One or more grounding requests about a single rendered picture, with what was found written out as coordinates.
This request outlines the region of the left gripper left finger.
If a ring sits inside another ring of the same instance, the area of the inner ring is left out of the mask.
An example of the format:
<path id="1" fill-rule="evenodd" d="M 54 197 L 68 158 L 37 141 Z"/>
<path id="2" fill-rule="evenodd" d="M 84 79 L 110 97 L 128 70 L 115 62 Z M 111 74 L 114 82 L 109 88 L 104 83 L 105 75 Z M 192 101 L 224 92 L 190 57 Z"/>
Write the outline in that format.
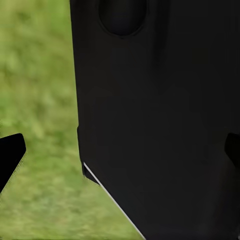
<path id="1" fill-rule="evenodd" d="M 0 193 L 26 153 L 22 133 L 0 138 Z"/>

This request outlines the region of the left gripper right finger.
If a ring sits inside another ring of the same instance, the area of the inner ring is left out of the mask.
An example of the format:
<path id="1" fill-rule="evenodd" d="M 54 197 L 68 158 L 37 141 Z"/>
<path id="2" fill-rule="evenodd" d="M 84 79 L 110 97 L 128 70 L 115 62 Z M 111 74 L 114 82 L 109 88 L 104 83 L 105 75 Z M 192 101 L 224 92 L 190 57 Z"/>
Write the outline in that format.
<path id="1" fill-rule="evenodd" d="M 229 133 L 225 141 L 224 150 L 240 173 L 240 135 Z"/>

